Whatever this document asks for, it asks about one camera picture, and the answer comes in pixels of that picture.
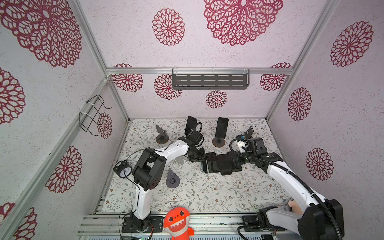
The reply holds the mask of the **phone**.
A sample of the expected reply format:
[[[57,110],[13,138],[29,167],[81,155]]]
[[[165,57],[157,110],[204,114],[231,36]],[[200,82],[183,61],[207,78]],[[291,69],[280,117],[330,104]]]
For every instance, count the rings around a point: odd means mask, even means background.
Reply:
[[[217,120],[215,137],[220,139],[225,139],[227,135],[229,119],[219,117]]]
[[[190,132],[193,131],[197,123],[198,123],[198,120],[196,118],[192,116],[188,116],[186,127],[185,127],[185,136],[187,136]]]
[[[202,162],[202,170],[205,174],[208,174],[208,166],[206,161]]]
[[[214,152],[206,153],[207,167],[210,174],[218,173],[220,170],[217,166],[217,154]]]
[[[216,162],[222,176],[232,174],[231,163],[226,154],[217,155]]]
[[[243,170],[242,164],[239,162],[239,158],[233,152],[227,152],[227,157],[230,162],[232,172],[241,172]]]

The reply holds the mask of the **black stand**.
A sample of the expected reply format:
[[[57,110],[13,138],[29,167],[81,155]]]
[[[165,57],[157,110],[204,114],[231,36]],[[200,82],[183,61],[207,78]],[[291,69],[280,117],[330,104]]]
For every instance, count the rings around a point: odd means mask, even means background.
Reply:
[[[250,126],[243,135],[244,139],[245,140],[251,139],[253,133],[254,133],[254,128],[253,126]]]

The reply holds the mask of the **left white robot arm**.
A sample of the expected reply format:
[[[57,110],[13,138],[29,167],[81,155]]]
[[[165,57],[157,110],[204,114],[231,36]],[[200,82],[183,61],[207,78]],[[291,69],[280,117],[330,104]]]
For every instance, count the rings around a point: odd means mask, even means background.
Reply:
[[[134,167],[128,160],[119,161],[115,164],[113,171],[121,179],[133,176],[132,183],[136,186],[136,199],[133,210],[124,213],[119,221],[122,233],[135,233],[154,231],[160,232],[162,228],[154,227],[151,223],[151,200],[153,189],[160,183],[164,169],[172,160],[178,157],[188,157],[191,163],[206,160],[205,149],[201,147],[204,137],[201,130],[202,123],[196,123],[190,132],[167,147],[156,150],[153,148],[143,149],[143,152]]]

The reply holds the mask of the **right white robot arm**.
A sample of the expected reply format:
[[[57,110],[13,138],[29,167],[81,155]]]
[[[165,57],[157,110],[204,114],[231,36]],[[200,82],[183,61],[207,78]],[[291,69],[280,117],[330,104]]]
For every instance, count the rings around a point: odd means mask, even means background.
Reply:
[[[271,206],[259,210],[257,223],[244,222],[238,230],[288,230],[304,240],[341,240],[345,236],[342,205],[328,200],[297,176],[276,153],[268,153],[261,138],[237,137],[229,148],[238,160],[254,164],[276,180],[299,210]]]

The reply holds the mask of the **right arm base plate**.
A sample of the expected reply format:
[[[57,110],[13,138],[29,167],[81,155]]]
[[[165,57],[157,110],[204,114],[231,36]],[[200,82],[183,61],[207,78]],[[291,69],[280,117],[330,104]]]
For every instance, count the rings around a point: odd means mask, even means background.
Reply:
[[[268,230],[269,223],[266,217],[260,213],[257,215],[244,215],[242,216],[244,230],[246,232]]]

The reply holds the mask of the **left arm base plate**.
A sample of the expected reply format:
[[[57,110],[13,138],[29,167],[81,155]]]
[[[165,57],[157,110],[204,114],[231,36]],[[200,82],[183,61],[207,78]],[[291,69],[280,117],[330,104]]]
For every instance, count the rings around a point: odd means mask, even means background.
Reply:
[[[164,217],[149,215],[139,220],[133,213],[123,217],[122,233],[161,233],[163,231]]]

